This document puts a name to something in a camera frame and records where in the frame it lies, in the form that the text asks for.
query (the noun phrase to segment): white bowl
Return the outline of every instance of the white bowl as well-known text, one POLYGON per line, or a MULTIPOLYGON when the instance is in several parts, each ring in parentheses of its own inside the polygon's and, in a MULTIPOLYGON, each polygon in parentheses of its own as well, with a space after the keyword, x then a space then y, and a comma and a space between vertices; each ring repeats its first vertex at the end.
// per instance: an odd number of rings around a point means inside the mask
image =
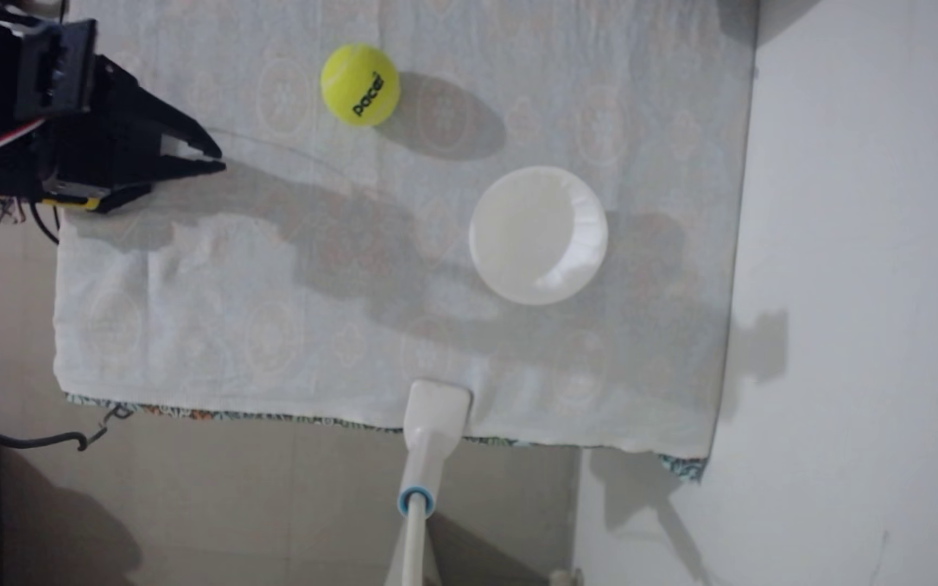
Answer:
POLYGON ((588 285, 606 257, 606 239, 599 199, 558 167, 527 167, 497 180, 469 226, 484 283, 527 305, 566 300, 588 285))

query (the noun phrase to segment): blue ring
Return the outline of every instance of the blue ring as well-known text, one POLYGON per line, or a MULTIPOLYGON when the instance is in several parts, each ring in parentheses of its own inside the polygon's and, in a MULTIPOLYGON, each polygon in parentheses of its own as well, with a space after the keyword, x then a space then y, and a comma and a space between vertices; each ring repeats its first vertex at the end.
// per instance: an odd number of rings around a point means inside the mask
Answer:
POLYGON ((397 498, 397 509, 400 510, 400 514, 405 517, 408 516, 408 501, 413 494, 421 494, 425 498, 425 516, 432 515, 434 509, 436 509, 436 500, 433 499, 432 493, 421 486, 411 486, 400 493, 399 498, 397 498))

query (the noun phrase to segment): white towel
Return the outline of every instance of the white towel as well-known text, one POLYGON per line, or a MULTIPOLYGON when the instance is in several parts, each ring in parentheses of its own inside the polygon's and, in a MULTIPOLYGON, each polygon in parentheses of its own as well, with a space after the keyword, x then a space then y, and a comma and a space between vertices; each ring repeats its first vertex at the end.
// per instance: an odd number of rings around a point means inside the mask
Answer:
POLYGON ((65 391, 398 428, 426 377, 473 391, 471 436, 708 455, 750 4, 128 4, 78 8, 101 18, 103 52, 213 129, 230 169, 68 214, 65 391), (346 42, 404 72, 377 129, 318 97, 346 42), (589 182, 611 226, 594 282, 541 308, 491 293, 466 242, 479 195, 528 165, 589 182))

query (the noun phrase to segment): white pole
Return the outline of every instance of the white pole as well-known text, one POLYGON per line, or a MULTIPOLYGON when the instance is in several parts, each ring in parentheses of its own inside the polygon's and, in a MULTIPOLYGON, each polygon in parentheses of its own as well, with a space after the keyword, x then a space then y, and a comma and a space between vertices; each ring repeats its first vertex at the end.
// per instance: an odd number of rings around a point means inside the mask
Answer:
POLYGON ((425 498, 408 499, 407 538, 404 540, 403 586, 422 586, 422 553, 425 550, 425 498))

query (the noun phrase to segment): yellow tennis ball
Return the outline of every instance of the yellow tennis ball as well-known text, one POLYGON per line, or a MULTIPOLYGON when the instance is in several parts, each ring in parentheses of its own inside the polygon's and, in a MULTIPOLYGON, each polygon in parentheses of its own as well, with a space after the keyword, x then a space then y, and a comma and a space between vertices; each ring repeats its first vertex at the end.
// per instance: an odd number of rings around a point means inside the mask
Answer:
POLYGON ((384 52, 371 45, 343 45, 324 62, 321 96, 339 120, 374 126, 397 108, 400 77, 384 52))

